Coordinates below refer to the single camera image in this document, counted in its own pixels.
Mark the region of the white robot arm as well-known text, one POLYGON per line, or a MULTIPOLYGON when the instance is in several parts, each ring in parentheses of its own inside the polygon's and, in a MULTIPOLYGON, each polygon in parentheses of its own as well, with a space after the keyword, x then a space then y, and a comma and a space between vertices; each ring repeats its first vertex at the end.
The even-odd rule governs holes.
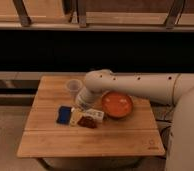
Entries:
POLYGON ((194 74, 119 75, 110 70, 95 70, 84 76, 84 86, 77 94, 75 103, 82 109, 89 109, 106 91, 175 105, 173 123, 194 126, 194 74))

